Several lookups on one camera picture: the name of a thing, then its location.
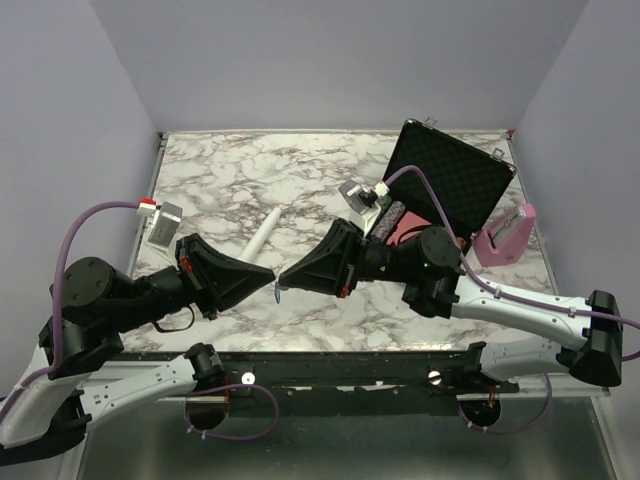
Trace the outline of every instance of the white marble table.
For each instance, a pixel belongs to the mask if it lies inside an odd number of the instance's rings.
[[[499,147],[511,161],[504,132],[454,133],[491,153]],[[282,217],[256,263],[272,268],[298,261],[322,239],[347,206],[338,186],[348,178],[373,184],[382,178],[397,133],[177,133],[168,140],[154,197],[183,207],[179,234],[198,232],[231,256],[240,254],[257,226],[275,206]],[[516,177],[493,216],[523,203]],[[481,269],[493,280],[552,292],[549,274],[532,236],[516,265]],[[135,275],[149,274],[166,261],[142,246]],[[219,350],[447,350],[469,343],[507,341],[527,334],[481,321],[423,318],[400,298],[403,286],[360,283],[347,299],[288,290],[277,305],[273,285],[209,321],[197,315],[185,332],[160,334],[152,326],[124,336],[129,351],[177,351],[196,342]],[[186,324],[189,312],[167,319],[167,327]]]

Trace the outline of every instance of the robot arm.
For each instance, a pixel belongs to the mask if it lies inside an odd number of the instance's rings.
[[[460,269],[460,250],[442,226],[431,225],[396,247],[370,242],[361,227],[337,219],[311,253],[280,275],[278,285],[344,298],[358,281],[371,280],[405,283],[402,300],[425,317],[484,320],[542,337],[482,345],[479,371],[488,381],[568,372],[598,386],[621,383],[621,326],[571,313],[618,315],[612,295],[556,297],[472,279]],[[525,302],[509,299],[514,295]],[[540,304],[566,307],[568,313]]]
[[[178,268],[135,280],[94,257],[65,271],[63,342],[54,343],[50,319],[14,389],[20,391],[0,402],[0,466],[60,454],[80,443],[88,430],[140,403],[224,384],[213,347],[196,344],[150,372],[78,389],[124,349],[121,333],[156,325],[191,304],[213,319],[275,280],[271,270],[227,257],[197,234],[178,240],[175,256]],[[29,375],[52,364],[57,348],[62,349],[60,367],[22,387]]]

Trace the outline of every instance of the white wall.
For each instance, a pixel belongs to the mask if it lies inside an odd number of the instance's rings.
[[[591,0],[519,124],[515,153],[564,294],[616,295],[640,321],[640,2]],[[640,335],[625,330],[625,352]],[[640,450],[640,363],[614,403]],[[634,456],[640,472],[640,457]]]
[[[586,0],[91,0],[156,126],[513,128]]]
[[[0,394],[51,313],[67,227],[85,208],[146,192],[157,135],[86,0],[4,0],[0,15]],[[91,221],[72,250],[126,266],[135,214]],[[54,478],[58,461],[0,469]]]

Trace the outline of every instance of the purple cable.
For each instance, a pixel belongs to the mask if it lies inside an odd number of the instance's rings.
[[[507,429],[502,429],[501,430],[501,429],[498,429],[498,428],[481,427],[479,425],[475,425],[464,414],[464,412],[462,411],[462,406],[460,404],[458,404],[458,413],[460,414],[460,416],[464,420],[464,423],[466,423],[469,428],[473,428],[474,430],[478,430],[479,432],[482,432],[482,433],[491,433],[491,434],[494,434],[494,435],[511,435],[512,433],[523,432],[523,431],[525,431],[525,430],[527,430],[527,429],[529,429],[531,427],[535,427],[536,425],[538,425],[549,414],[549,412],[551,411],[551,405],[553,403],[553,401],[552,401],[553,400],[553,390],[551,388],[551,380],[549,379],[549,375],[544,375],[544,381],[547,384],[547,401],[544,404],[544,408],[542,409],[542,411],[540,412],[540,414],[538,414],[538,416],[536,418],[531,420],[529,423],[525,423],[524,425],[522,425],[520,427],[507,428]]]
[[[454,233],[453,228],[451,227],[451,224],[449,223],[449,219],[447,218],[447,215],[444,213],[444,209],[442,208],[442,204],[438,200],[438,197],[436,196],[436,193],[433,191],[433,188],[431,188],[431,184],[429,184],[429,181],[427,180],[427,177],[424,175],[422,170],[420,170],[415,165],[407,165],[406,167],[402,167],[396,173],[391,175],[385,181],[385,184],[387,186],[390,186],[400,176],[404,175],[407,172],[414,172],[415,174],[418,175],[418,177],[420,177],[420,180],[422,180],[422,183],[424,184],[425,188],[427,189],[427,192],[429,192],[429,196],[431,197],[431,200],[433,201],[433,204],[435,205],[436,209],[438,210],[438,214],[440,214],[440,218],[442,219],[442,223],[444,223],[444,227],[447,230],[447,233],[449,234],[449,237],[451,237],[451,239],[453,240],[454,245],[458,245],[458,240],[456,239],[456,234]],[[492,286],[486,284],[485,282],[483,282],[480,279],[480,277],[478,277],[478,275],[475,274],[475,272],[473,271],[473,269],[469,265],[469,262],[467,261],[467,258],[464,256],[464,253],[462,253],[462,252],[460,252],[460,261],[464,265],[464,268],[467,271],[467,274],[469,275],[469,277],[475,283],[477,283],[480,287],[482,287],[485,290],[487,290],[489,293],[494,293],[494,294],[496,293],[497,290],[494,287],[492,287]],[[550,310],[552,312],[563,313],[565,315],[573,315],[575,313],[575,315],[580,315],[580,316],[583,316],[583,317],[602,318],[603,320],[610,320],[612,322],[622,323],[622,324],[629,325],[630,327],[633,327],[633,328],[636,328],[636,329],[640,330],[640,322],[636,322],[636,321],[630,320],[628,318],[618,317],[616,315],[610,315],[608,313],[594,312],[594,311],[591,311],[591,310],[576,310],[575,312],[572,313],[571,309],[569,309],[567,307],[560,307],[558,305],[552,305],[552,304],[545,303],[545,302],[539,302],[537,300],[531,300],[529,298],[520,297],[518,295],[514,295],[512,293],[507,293],[507,292],[504,292],[504,291],[501,291],[499,296],[502,297],[502,298],[506,298],[507,300],[512,300],[514,302],[521,303],[523,305],[529,305],[530,307],[542,308],[542,309],[545,309],[545,310]],[[627,356],[622,357],[622,361],[623,362],[628,362],[630,360],[635,360],[638,357],[640,357],[640,351],[638,351],[636,353],[633,353],[631,355],[627,355]]]
[[[258,440],[258,439],[268,435],[269,433],[271,433],[271,431],[274,428],[276,428],[276,425],[278,425],[278,421],[280,420],[280,406],[278,405],[278,400],[276,399],[275,395],[273,395],[273,393],[271,393],[268,389],[266,389],[265,387],[263,387],[261,385],[245,385],[243,383],[233,383],[231,385],[224,385],[223,387],[211,388],[209,390],[202,390],[202,391],[199,391],[199,392],[191,392],[191,393],[188,393],[187,396],[188,397],[198,397],[200,395],[221,393],[221,392],[226,392],[226,391],[229,391],[229,390],[234,390],[234,389],[237,389],[237,388],[248,388],[248,389],[254,389],[255,388],[256,390],[260,390],[267,397],[269,397],[269,400],[271,400],[271,403],[273,403],[274,417],[273,417],[273,422],[271,422],[271,424],[266,429],[264,429],[260,433],[256,433],[254,435],[245,435],[245,436],[224,435],[222,433],[215,433],[215,432],[212,432],[210,430],[198,430],[197,428],[195,428],[193,426],[193,423],[191,422],[191,418],[189,417],[189,413],[187,412],[187,408],[185,406],[184,418],[185,418],[187,424],[189,425],[188,432],[195,431],[195,432],[198,432],[201,435],[209,437],[209,438],[219,438],[221,440],[231,440],[231,441],[234,441],[234,442],[248,442],[248,441],[251,441],[251,440]]]
[[[26,388],[31,385],[36,379],[42,377],[43,375],[47,375],[60,367],[62,363],[62,283],[64,281],[64,271],[67,264],[67,257],[69,256],[69,250],[71,249],[71,243],[73,242],[73,238],[76,233],[82,226],[84,222],[87,221],[89,217],[94,215],[95,213],[101,212],[103,210],[108,210],[111,208],[138,208],[137,202],[105,202],[96,205],[88,210],[86,210],[82,215],[80,215],[75,222],[71,224],[67,235],[64,237],[62,241],[62,246],[60,247],[60,253],[58,254],[58,262],[56,263],[56,271],[53,278],[53,292],[51,294],[53,298],[53,322],[52,322],[52,330],[53,330],[53,345],[55,348],[53,349],[53,364],[48,367],[41,368],[32,372],[29,376],[27,376],[20,387]],[[24,390],[18,389],[13,390],[9,396],[7,397],[4,405],[2,406],[2,410],[0,410],[0,422],[5,419],[11,407],[15,405],[20,395]]]

